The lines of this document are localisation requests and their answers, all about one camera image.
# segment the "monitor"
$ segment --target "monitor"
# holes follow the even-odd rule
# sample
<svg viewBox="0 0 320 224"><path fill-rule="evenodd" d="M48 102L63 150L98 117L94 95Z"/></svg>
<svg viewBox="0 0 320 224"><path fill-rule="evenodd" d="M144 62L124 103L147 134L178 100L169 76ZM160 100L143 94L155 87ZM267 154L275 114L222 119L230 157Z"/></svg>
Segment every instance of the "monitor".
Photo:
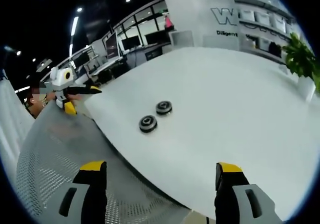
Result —
<svg viewBox="0 0 320 224"><path fill-rule="evenodd" d="M85 63L89 62L90 58L87 52L80 54L77 58L73 61L75 66L79 68L80 66L84 65Z"/></svg>
<svg viewBox="0 0 320 224"><path fill-rule="evenodd" d="M118 36L114 32L109 38L103 39L104 47L106 48L106 55L108 59L119 57Z"/></svg>
<svg viewBox="0 0 320 224"><path fill-rule="evenodd" d="M133 36L130 38L123 39L122 44L123 44L124 49L127 50L127 49L137 47L141 43L140 43L139 36Z"/></svg>
<svg viewBox="0 0 320 224"><path fill-rule="evenodd" d="M148 44L170 43L170 38L166 30L157 31L145 36Z"/></svg>

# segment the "perforated seat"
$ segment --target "perforated seat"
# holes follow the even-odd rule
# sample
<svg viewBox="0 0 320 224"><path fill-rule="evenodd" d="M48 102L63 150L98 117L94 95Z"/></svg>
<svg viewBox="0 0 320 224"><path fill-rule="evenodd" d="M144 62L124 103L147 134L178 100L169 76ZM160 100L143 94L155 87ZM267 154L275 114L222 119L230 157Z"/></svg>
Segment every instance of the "perforated seat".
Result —
<svg viewBox="0 0 320 224"><path fill-rule="evenodd" d="M21 150L18 196L36 220L44 223L45 212L58 220L48 201L82 165L99 160L107 162L106 224L177 224L190 212L134 170L93 120L68 116L53 102L36 119Z"/></svg>

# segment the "green plant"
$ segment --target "green plant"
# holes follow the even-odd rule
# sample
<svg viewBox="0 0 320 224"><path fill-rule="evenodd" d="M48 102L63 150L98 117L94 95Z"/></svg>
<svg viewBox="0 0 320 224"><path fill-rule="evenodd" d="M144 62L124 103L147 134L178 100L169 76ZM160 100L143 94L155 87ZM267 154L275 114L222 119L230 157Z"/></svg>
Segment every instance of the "green plant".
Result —
<svg viewBox="0 0 320 224"><path fill-rule="evenodd" d="M320 74L319 63L314 53L301 42L295 33L291 33L291 40L283 50L287 53L285 62L291 73L296 73L299 77L310 77Z"/></svg>

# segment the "person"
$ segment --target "person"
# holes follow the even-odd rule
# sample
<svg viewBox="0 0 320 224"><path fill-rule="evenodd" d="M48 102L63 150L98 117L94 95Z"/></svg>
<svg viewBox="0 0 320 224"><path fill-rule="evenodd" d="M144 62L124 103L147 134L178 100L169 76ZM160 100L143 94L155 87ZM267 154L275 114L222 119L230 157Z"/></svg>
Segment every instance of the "person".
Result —
<svg viewBox="0 0 320 224"><path fill-rule="evenodd" d="M68 95L67 96L72 102L74 100L81 100L79 95ZM47 95L40 94L40 88L31 87L26 96L26 108L27 111L34 117L37 118L46 105L51 101L55 100L56 95L54 92L50 92Z"/></svg>

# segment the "black ceiling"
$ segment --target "black ceiling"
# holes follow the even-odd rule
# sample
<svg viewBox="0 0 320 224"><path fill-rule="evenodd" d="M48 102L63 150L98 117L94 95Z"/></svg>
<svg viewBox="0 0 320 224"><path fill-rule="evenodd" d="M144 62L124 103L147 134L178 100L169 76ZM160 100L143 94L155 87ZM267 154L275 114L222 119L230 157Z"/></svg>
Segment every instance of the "black ceiling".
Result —
<svg viewBox="0 0 320 224"><path fill-rule="evenodd" d="M17 57L7 57L5 69L14 88L28 85L26 76L36 70L38 62L50 58L59 63L69 55L70 32L77 7L83 7L85 36L94 38L97 28L106 29L107 22L118 23L139 7L153 0L1 0L2 34L1 63L4 60L3 47L21 50ZM93 12L103 7L103 12Z"/></svg>

